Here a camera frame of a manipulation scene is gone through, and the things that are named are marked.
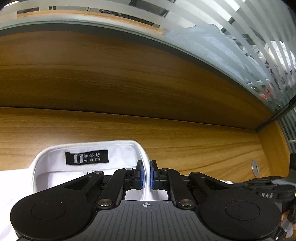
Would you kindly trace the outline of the white dress shirt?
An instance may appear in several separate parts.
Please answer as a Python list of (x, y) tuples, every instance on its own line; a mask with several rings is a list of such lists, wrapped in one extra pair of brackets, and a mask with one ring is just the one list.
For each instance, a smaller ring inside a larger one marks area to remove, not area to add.
[[(106, 163), (71, 165), (66, 153), (77, 154), (79, 159), (86, 152), (107, 151)], [(109, 141), (53, 146), (39, 153), (27, 169), (1, 172), (1, 240), (16, 240), (11, 225), (13, 205), (32, 193), (42, 191), (96, 170), (106, 175), (117, 169), (135, 168), (141, 160), (144, 173), (149, 176), (150, 160), (145, 150), (135, 141)]]

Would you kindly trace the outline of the frosted glass desk partition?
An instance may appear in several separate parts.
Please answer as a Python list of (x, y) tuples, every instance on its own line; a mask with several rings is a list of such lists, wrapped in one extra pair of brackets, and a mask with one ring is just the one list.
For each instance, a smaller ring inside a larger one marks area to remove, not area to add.
[(1, 29), (76, 23), (184, 51), (274, 112), (295, 152), (294, 1), (1, 1)]

